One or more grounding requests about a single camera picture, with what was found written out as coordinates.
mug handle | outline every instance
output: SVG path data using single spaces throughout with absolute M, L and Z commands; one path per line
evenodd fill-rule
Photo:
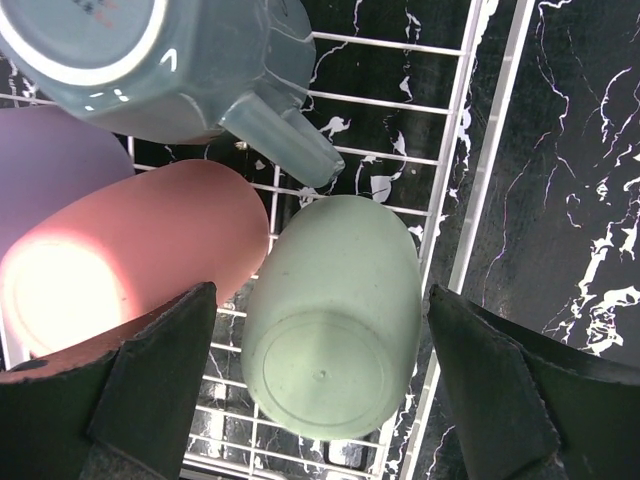
M 322 187 L 344 169 L 331 142 L 298 109 L 280 116 L 253 92 L 240 97 L 220 125 L 308 187 Z

dish rack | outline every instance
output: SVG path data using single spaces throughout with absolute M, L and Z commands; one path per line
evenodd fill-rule
M 356 9 L 361 2 L 362 0 L 356 0 Z M 493 8 L 495 11 L 496 4 L 496 0 L 470 1 L 464 34 L 458 49 L 364 38 L 358 36 L 357 28 L 353 36 L 314 32 L 316 39 L 331 40 L 337 42 L 338 45 L 360 44 L 380 49 L 443 55 L 453 58 L 457 62 L 447 108 L 362 98 L 313 89 L 308 92 L 311 99 L 323 98 L 392 110 L 424 112 L 444 117 L 440 150 L 435 159 L 408 156 L 403 148 L 397 146 L 395 148 L 397 153 L 383 153 L 348 146 L 336 147 L 343 154 L 359 156 L 365 160 L 374 159 L 389 163 L 404 162 L 405 165 L 423 165 L 435 170 L 426 209 L 387 205 L 401 217 L 409 215 L 421 220 L 420 226 L 410 230 L 419 238 L 418 253 L 423 278 L 423 292 L 426 291 L 439 224 L 443 219 L 442 211 L 450 172 L 459 144 L 459 129 L 465 110 L 469 109 L 466 101 L 475 65 L 476 48 L 486 28 L 488 17 L 492 13 L 490 10 Z M 518 0 L 512 19 L 511 32 L 506 43 L 491 115 L 449 280 L 449 288 L 458 293 L 461 292 L 464 283 L 534 5 L 535 0 Z M 325 56 L 320 56 L 319 62 L 324 59 Z M 21 96 L 0 95 L 0 97 L 16 102 L 51 103 Z M 154 168 L 135 163 L 135 143 L 132 138 L 127 139 L 127 146 L 138 170 Z M 239 149 L 248 148 L 242 142 L 236 146 Z M 270 208 L 268 207 L 271 246 L 277 241 L 278 225 L 282 223 L 282 219 L 278 218 L 278 205 L 283 197 L 298 197 L 300 206 L 303 207 L 306 203 L 323 196 L 311 189 L 284 188 L 280 181 L 281 172 L 276 166 L 271 183 L 253 184 L 259 192 L 271 197 Z M 410 434 L 405 442 L 404 461 L 401 468 L 396 464 L 394 469 L 390 469 L 388 459 L 397 422 L 397 413 L 380 429 L 365 438 L 340 442 L 317 442 L 297 437 L 262 414 L 249 397 L 239 372 L 241 352 L 239 345 L 242 336 L 242 322 L 246 317 L 244 307 L 246 297 L 257 278 L 257 276 L 253 276 L 231 302 L 218 309 L 209 361 L 205 368 L 201 396 L 196 407 L 181 476 L 194 480 L 216 478 L 220 475 L 247 480 L 285 480 L 310 477 L 329 480 L 381 480 L 386 474 L 389 478 L 399 476 L 400 480 L 411 479 L 420 452 L 422 437 L 425 429 L 428 428 L 429 413 L 440 376 L 435 351 L 431 351 L 424 385 L 417 396 L 419 398 L 418 406 L 413 425 L 409 429 Z M 15 350 L 7 352 L 5 348 L 7 360 L 5 364 L 15 365 L 24 360 L 24 358 L 19 358 L 20 355 L 24 355 L 24 352 L 16 353 Z M 289 451 L 282 453 L 282 450 L 287 450 L 283 448 L 283 445 L 286 444 L 288 444 Z M 297 454 L 292 454 L 291 450 L 295 447 L 297 447 Z

black marble surface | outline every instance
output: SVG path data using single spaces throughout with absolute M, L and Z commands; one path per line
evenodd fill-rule
M 303 0 L 314 30 L 420 45 L 456 48 L 468 0 Z M 484 31 L 440 224 L 430 282 L 446 284 L 457 247 L 473 172 L 515 1 L 485 0 Z M 489 310 L 592 354 L 640 366 L 640 280 L 635 242 L 640 215 L 640 6 L 632 0 L 540 1 L 525 51 L 464 294 Z M 317 41 L 313 90 L 415 105 L 446 106 L 455 63 L 437 55 L 366 45 Z M 9 62 L 0 62 L 0 107 L 46 98 Z M 443 118 L 323 98 L 305 105 L 308 117 L 335 145 L 437 158 Z M 272 185 L 273 166 L 236 139 L 210 146 L 135 143 L 141 165 L 162 166 L 185 158 L 210 158 L 247 179 Z M 405 209 L 426 210 L 434 167 L 344 155 L 347 167 L 334 185 L 303 188 L 287 175 L 279 185 L 303 194 L 350 193 Z M 277 201 L 275 233 L 308 197 L 259 190 L 267 211 Z M 416 244 L 424 217 L 402 213 Z M 251 282 L 224 307 L 244 311 Z M 214 341 L 239 346 L 242 317 L 220 315 Z M 431 343 L 424 329 L 418 368 L 400 407 L 386 478 L 399 475 L 415 417 Z M 206 374 L 241 382 L 238 354 L 212 349 Z M 200 405 L 252 416 L 246 391 L 205 381 Z M 251 422 L 222 421 L 198 410 L 194 433 L 246 447 Z M 268 424 L 257 427 L 261 449 L 322 463 L 324 446 Z M 376 441 L 378 432 L 370 439 Z M 251 454 L 192 439 L 193 452 L 248 464 Z M 334 461 L 371 466 L 373 452 L 350 449 Z M 288 477 L 325 478 L 310 464 L 256 454 L 258 466 Z M 422 444 L 416 477 L 466 479 L 446 392 L 439 385 Z

mug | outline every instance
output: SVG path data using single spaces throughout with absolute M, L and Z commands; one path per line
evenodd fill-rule
M 344 168 L 299 111 L 315 63 L 299 0 L 0 0 L 0 49 L 113 132 L 206 143 L 224 128 L 310 187 Z
M 23 236 L 0 266 L 10 328 L 36 355 L 76 345 L 214 282 L 221 304 L 260 267 L 264 205 L 233 170 L 184 160 L 98 190 Z
M 370 433 L 407 391 L 421 305 L 416 247 L 393 212 L 354 196 L 315 201 L 284 229 L 249 298 L 249 393 L 298 435 Z
M 50 215 L 134 174 L 111 133 L 55 106 L 1 109 L 0 145 L 0 260 Z M 27 358 L 1 319 L 0 337 L 7 368 Z

white rim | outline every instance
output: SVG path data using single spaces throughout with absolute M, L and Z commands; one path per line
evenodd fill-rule
M 0 32 L 13 50 L 29 65 L 43 75 L 62 83 L 80 86 L 101 85 L 123 77 L 133 70 L 153 47 L 167 10 L 168 0 L 154 0 L 151 17 L 140 41 L 124 57 L 106 67 L 85 69 L 74 68 L 46 57 L 27 41 L 13 27 L 0 4 Z

